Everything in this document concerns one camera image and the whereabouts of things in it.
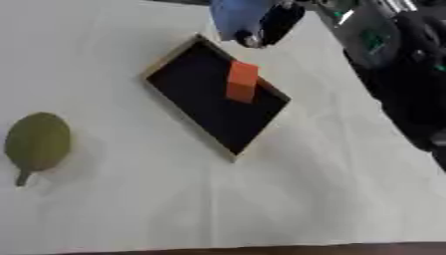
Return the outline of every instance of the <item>black tray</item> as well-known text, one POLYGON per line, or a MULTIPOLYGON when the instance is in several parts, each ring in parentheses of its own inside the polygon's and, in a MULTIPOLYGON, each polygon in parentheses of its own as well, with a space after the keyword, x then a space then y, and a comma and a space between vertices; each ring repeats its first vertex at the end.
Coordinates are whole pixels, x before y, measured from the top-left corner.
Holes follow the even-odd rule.
POLYGON ((230 55, 197 35, 150 67, 143 77, 237 156, 290 98, 259 79, 252 104, 226 99, 232 60, 230 55))

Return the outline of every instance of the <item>orange cube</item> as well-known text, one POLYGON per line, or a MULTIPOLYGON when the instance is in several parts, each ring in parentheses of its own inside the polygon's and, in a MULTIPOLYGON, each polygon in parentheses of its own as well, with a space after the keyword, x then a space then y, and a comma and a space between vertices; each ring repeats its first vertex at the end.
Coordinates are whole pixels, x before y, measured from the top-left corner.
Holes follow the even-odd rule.
POLYGON ((251 104, 256 94, 259 67, 233 61, 228 77, 226 98, 237 102, 251 104))

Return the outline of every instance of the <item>white tablecloth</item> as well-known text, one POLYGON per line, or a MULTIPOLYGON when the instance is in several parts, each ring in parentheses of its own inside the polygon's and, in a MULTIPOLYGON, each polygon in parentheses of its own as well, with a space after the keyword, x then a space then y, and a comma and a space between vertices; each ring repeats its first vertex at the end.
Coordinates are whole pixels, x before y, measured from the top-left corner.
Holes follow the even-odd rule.
POLYGON ((275 48, 223 48, 293 98, 236 163, 138 79, 205 7, 0 1, 0 137, 53 112, 75 149, 14 186, 0 155, 0 254, 446 240, 446 176, 383 115, 307 15, 275 48))

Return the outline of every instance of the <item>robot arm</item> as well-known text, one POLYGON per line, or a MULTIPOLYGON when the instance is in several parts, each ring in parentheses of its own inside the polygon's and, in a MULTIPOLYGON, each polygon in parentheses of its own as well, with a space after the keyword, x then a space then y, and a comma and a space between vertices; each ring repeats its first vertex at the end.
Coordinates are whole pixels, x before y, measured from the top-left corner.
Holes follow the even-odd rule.
POLYGON ((446 169, 444 1, 277 0, 263 18, 239 26, 232 39, 245 47, 274 45, 306 10, 319 14, 343 45, 364 86, 400 131, 416 147, 432 152, 446 169))

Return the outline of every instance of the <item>wooden frame border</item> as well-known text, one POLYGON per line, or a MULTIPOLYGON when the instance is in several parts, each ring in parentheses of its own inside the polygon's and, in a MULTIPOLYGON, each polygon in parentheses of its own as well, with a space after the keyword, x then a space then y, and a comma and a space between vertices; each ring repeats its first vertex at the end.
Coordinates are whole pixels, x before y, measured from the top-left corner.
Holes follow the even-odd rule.
MULTIPOLYGON (((154 73, 156 73, 157 71, 161 70, 162 68, 164 68, 168 63, 170 63, 171 61, 173 61, 174 59, 176 59, 177 57, 179 57, 181 54, 183 54, 185 51, 187 51, 192 45, 194 45, 195 43, 203 43, 206 46, 208 46, 210 49, 212 49, 215 53, 217 53, 220 57, 228 60, 228 61, 233 61, 235 60, 234 57, 232 57, 231 55, 229 55, 227 52, 225 52, 224 50, 222 50, 221 48, 219 48, 217 45, 215 45, 214 43, 212 43, 211 41, 209 41, 207 38, 205 38, 204 36, 200 35, 200 34, 196 34, 194 35, 192 38, 190 38, 189 40, 187 40, 186 42, 184 42, 183 44, 181 44, 180 46, 178 46, 177 48, 175 48, 174 50, 172 50, 170 53, 168 53, 166 56, 164 56, 163 58, 161 58, 160 60, 158 60, 156 63, 154 63, 153 65, 151 65, 150 67, 148 67, 141 75, 141 78, 143 79, 143 82, 145 83, 146 86, 148 86, 149 88, 153 88, 153 85, 148 81, 148 78, 150 76, 152 76, 154 73)), ((282 93, 281 91, 279 91, 277 88, 275 88, 271 83, 269 83, 268 81, 266 81, 263 78, 259 78, 259 86, 262 86, 263 88, 265 88, 267 91, 271 92, 272 94, 274 94, 275 96, 279 97, 280 99, 282 99, 285 102, 284 107, 278 112, 276 113, 276 115, 273 117, 273 119, 275 119, 277 117, 277 115, 279 113, 282 112, 282 110, 288 105, 288 103, 290 102, 290 97, 288 97, 287 95, 285 95, 284 93, 282 93)), ((233 153, 230 149, 228 149, 227 147, 225 147, 216 137, 214 137, 212 134, 210 134, 208 131, 206 131, 201 125, 199 125, 193 118, 191 118, 189 115, 187 115, 184 111, 182 111, 177 105, 176 103, 172 102, 168 97, 166 97, 162 92, 160 92, 157 89, 154 89, 154 91, 157 91, 157 94, 159 96, 161 96, 162 98, 165 98, 168 102, 170 102, 170 104, 172 104, 176 109, 177 112, 181 113, 181 116, 184 120, 186 120, 189 124, 192 124, 197 130, 200 130, 200 134, 204 134, 206 136, 210 136, 212 137, 214 146, 217 145, 219 149, 219 152, 223 153, 223 156, 227 157, 228 159, 230 159, 231 161, 235 161, 237 158, 239 158, 242 154, 245 153, 246 149, 259 137, 259 135, 268 128, 268 126, 271 124, 271 122, 269 122, 261 131, 259 131, 259 133, 257 133, 257 135, 248 143, 245 145, 245 147, 242 149, 242 151, 238 154, 233 153)))

